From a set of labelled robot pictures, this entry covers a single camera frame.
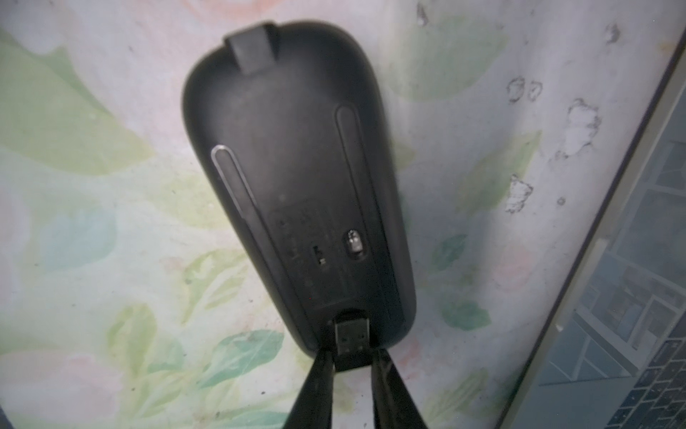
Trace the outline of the black usb mouse receiver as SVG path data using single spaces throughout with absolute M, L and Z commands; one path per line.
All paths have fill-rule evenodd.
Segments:
M 365 316 L 346 315 L 334 321 L 337 372 L 370 366 L 372 363 L 369 320 Z

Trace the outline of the black wireless mouse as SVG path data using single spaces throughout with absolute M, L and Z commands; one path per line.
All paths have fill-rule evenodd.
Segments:
M 416 288 L 382 95 L 355 39 L 317 21 L 236 31 L 190 73 L 182 114 L 298 346 L 332 346 L 346 312 L 375 345 L 400 342 Z

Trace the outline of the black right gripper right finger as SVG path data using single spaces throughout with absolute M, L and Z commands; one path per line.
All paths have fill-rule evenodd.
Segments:
M 373 351 L 371 386 L 376 429 L 428 428 L 387 350 Z

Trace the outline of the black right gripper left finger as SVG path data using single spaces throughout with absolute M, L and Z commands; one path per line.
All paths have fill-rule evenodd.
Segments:
M 320 350 L 299 392 L 284 429 L 331 429 L 335 377 L 333 355 Z

